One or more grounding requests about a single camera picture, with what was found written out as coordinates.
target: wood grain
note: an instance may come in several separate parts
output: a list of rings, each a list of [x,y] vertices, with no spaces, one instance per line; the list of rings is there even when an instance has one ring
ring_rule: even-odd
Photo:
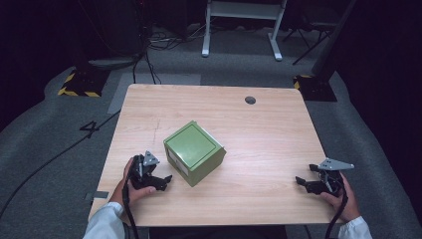
[[[254,97],[248,105],[245,97]],[[167,162],[163,141],[191,120],[227,150],[223,163],[190,187]],[[301,94],[294,89],[131,85],[98,191],[113,192],[129,158],[150,150],[167,190],[131,210],[139,226],[327,223],[332,209],[295,176],[316,180],[325,158]],[[107,202],[95,199],[90,217]]]

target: cable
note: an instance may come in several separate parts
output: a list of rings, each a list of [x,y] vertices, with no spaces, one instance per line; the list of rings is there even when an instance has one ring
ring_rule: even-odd
[[[67,147],[65,150],[61,151],[60,153],[58,153],[57,155],[55,155],[54,157],[52,157],[50,160],[48,160],[47,162],[45,162],[43,165],[41,165],[40,167],[37,168],[37,170],[35,170],[33,173],[31,173],[31,175],[29,175],[27,178],[25,178],[25,180],[13,191],[13,193],[10,195],[10,197],[7,199],[6,203],[4,204],[1,212],[0,212],[0,220],[4,214],[4,212],[6,211],[7,207],[9,206],[10,202],[12,201],[12,199],[15,197],[15,195],[18,193],[18,191],[25,185],[25,183],[27,183],[35,174],[37,174],[40,170],[42,170],[44,167],[46,167],[48,164],[50,164],[52,161],[56,160],[57,158],[59,158],[61,155],[65,154],[66,152],[68,152],[69,150],[71,150],[72,148],[74,148],[75,146],[77,146],[79,143],[81,143],[82,141],[84,141],[85,139],[91,137],[91,135],[100,129],[100,127],[102,127],[104,124],[106,124],[108,121],[110,121],[112,118],[114,118],[116,115],[118,115],[120,113],[120,111],[114,113],[111,117],[109,117],[108,119],[106,119],[104,122],[102,122],[98,127],[93,128],[90,130],[90,132],[85,135],[84,137],[82,137],[81,139],[79,139],[78,141],[76,141],[74,144],[72,144],[71,146]]]
[[[132,76],[133,76],[133,83],[134,84],[136,84],[136,75],[134,73],[134,70],[136,69],[136,65],[139,61],[140,61],[140,58],[133,64],[133,68],[132,68]]]
[[[81,6],[82,10],[84,11],[85,15],[87,16],[88,20],[90,21],[91,26],[93,27],[94,31],[97,33],[97,35],[99,36],[100,40],[105,44],[105,46],[111,51],[116,53],[119,56],[123,56],[123,57],[131,57],[129,55],[123,54],[119,51],[116,51],[115,49],[113,49],[107,42],[106,40],[103,38],[103,36],[100,34],[100,32],[97,30],[96,25],[94,24],[93,19],[90,17],[90,14],[88,14],[87,9],[84,7],[84,5],[82,4],[81,0],[78,0],[79,5]]]
[[[149,62],[148,52],[145,53],[145,59],[146,59],[146,63],[148,64],[149,71],[151,72],[152,81],[154,82],[155,85],[157,85],[155,81],[155,77],[157,77],[157,79],[159,80],[159,83],[161,84],[161,80],[158,78],[158,76],[155,74],[153,70],[154,66]]]
[[[342,183],[340,183],[339,181],[337,181],[336,179],[333,179],[333,181],[335,183],[337,183],[341,187],[341,189],[343,191],[343,195],[342,195],[342,200],[341,200],[340,207],[338,208],[338,210],[335,213],[334,217],[329,222],[328,228],[326,228],[325,239],[329,239],[330,238],[329,237],[329,234],[331,234],[332,227],[334,226],[335,222],[338,220],[338,218],[340,217],[341,213],[343,212],[344,207],[347,204],[347,200],[348,200],[347,191],[345,190],[344,185]]]
[[[310,228],[308,228],[307,225],[304,225],[304,227],[305,227],[305,230],[307,231],[308,239],[313,239],[313,237],[311,236]]]
[[[158,34],[157,37],[154,37],[153,35],[149,38],[149,41],[151,42],[151,44],[148,46],[148,48],[152,49],[152,50],[156,50],[156,51],[163,51],[163,50],[172,50],[174,48],[176,48],[177,46],[179,46],[182,43],[190,43],[192,41],[194,41],[195,39],[198,38],[202,38],[205,36],[205,34],[201,35],[201,36],[196,36],[195,34],[197,34],[200,30],[204,29],[206,25],[202,25],[200,26],[198,29],[194,30],[192,33],[190,33],[188,35],[188,37],[186,37],[186,39],[190,39],[190,40],[183,40],[180,38],[169,38],[166,36],[166,34],[164,32],[155,32],[154,34]],[[165,46],[157,46],[154,45],[153,43],[162,43],[162,42],[166,42]]]

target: box lid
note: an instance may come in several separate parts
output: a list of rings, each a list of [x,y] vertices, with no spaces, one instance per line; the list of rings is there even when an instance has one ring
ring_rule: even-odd
[[[189,168],[218,146],[195,121],[181,128],[165,142]]]

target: white sleeve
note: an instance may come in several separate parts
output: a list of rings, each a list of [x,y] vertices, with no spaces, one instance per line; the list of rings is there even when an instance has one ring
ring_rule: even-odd
[[[102,206],[91,218],[84,239],[124,238],[124,228],[120,220],[123,208],[117,202],[109,202]]]
[[[339,239],[372,239],[368,224],[363,217],[357,217],[340,227]]]

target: green cardboard box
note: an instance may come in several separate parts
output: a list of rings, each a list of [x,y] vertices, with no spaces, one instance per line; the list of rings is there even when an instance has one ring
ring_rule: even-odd
[[[207,131],[191,121],[164,140],[167,160],[195,186],[223,161],[224,147]]]

